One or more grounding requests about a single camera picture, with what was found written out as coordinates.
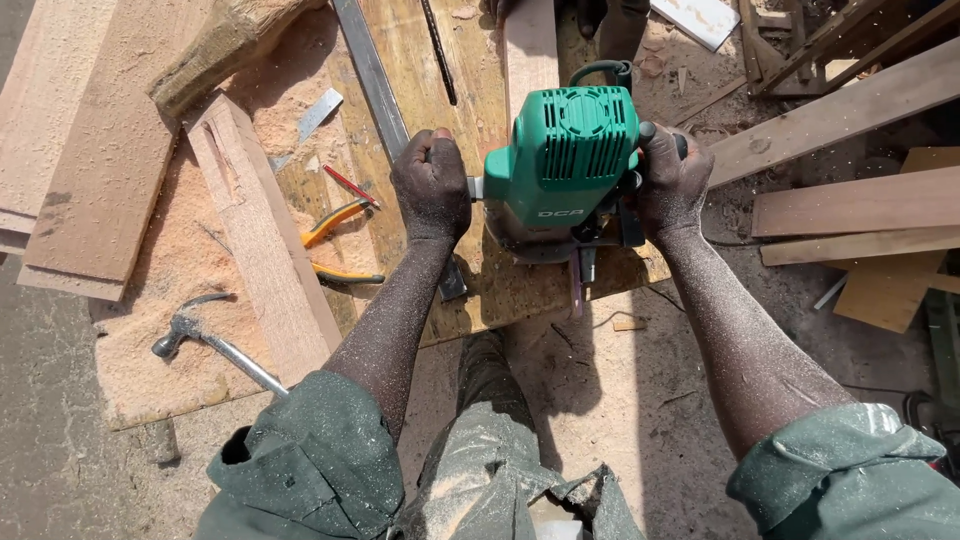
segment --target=black metal rod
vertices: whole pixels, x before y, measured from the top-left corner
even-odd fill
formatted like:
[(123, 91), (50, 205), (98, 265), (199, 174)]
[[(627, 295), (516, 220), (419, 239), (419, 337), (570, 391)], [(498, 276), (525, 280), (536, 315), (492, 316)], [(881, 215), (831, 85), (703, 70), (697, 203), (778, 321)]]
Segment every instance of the black metal rod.
[(440, 66), (440, 76), (444, 79), (446, 88), (446, 97), (450, 100), (450, 105), (457, 105), (457, 90), (453, 87), (453, 77), (450, 76), (450, 68), (446, 65), (446, 56), (444, 55), (444, 46), (440, 43), (440, 32), (437, 30), (437, 19), (433, 16), (433, 10), (430, 9), (430, 0), (420, 0), (423, 6), (423, 14), (426, 16), (426, 27), (430, 31), (430, 40), (433, 41), (433, 56), (437, 57), (437, 64)]

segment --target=orange-handled pliers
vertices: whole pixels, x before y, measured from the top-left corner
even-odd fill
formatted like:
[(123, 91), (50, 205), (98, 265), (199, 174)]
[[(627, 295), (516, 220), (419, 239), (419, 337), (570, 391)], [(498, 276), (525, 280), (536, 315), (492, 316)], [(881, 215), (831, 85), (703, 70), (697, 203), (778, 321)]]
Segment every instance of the orange-handled pliers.
[[(327, 217), (320, 220), (320, 222), (317, 223), (317, 225), (315, 225), (314, 228), (309, 232), (302, 233), (300, 235), (300, 242), (303, 244), (304, 248), (313, 246), (320, 240), (324, 239), (328, 234), (332, 233), (338, 225), (350, 219), (354, 215), (362, 212), (370, 204), (370, 201), (366, 199), (357, 199), (352, 203), (348, 203), (339, 207), (338, 209), (333, 210)], [(386, 280), (386, 278), (380, 276), (379, 274), (353, 274), (350, 272), (341, 272), (339, 270), (321, 266), (312, 260), (310, 261), (310, 264), (313, 265), (313, 271), (316, 272), (317, 277), (325, 282), (376, 284), (383, 283), (384, 280)]]

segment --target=concrete floor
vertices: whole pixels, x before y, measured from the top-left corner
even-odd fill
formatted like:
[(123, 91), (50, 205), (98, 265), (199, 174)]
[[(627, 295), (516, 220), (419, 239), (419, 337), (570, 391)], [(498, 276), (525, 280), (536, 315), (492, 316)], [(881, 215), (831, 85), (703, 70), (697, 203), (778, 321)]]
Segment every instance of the concrete floor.
[[(0, 0), (0, 6), (12, 15), (0, 19), (3, 79), (31, 3)], [(865, 143), (858, 139), (841, 154), (867, 159), (861, 155)], [(802, 182), (800, 171), (823, 169), (830, 155), (799, 160), (775, 179), (752, 177), (711, 193), (707, 236), (745, 236), (757, 192)], [(835, 152), (833, 158), (847, 160)], [(835, 172), (836, 165), (827, 169)], [(721, 255), (781, 327), (838, 380), (930, 390), (928, 336), (920, 318), (907, 334), (896, 335), (828, 309), (815, 311), (812, 304), (839, 277), (836, 271), (765, 268), (756, 248), (722, 249)], [(214, 493), (206, 463), (269, 396), (178, 418), (183, 458), (165, 468), (148, 464), (143, 430), (109, 432), (100, 418), (96, 336), (86, 300), (13, 285), (19, 264), (9, 257), (0, 267), (0, 538), (189, 537)], [(677, 298), (670, 282), (657, 288)], [(612, 319), (628, 315), (643, 317), (649, 328), (613, 332)], [(675, 307), (641, 289), (592, 303), (575, 321), (558, 315), (526, 322), (508, 338), (546, 465), (575, 478), (606, 460), (652, 539), (756, 535), (743, 508), (724, 496), (735, 463), (716, 425), (696, 343)], [(458, 352), (454, 342), (420, 353), (399, 446), (410, 494), (422, 456), (452, 415)], [(897, 395), (854, 395), (899, 407)]]

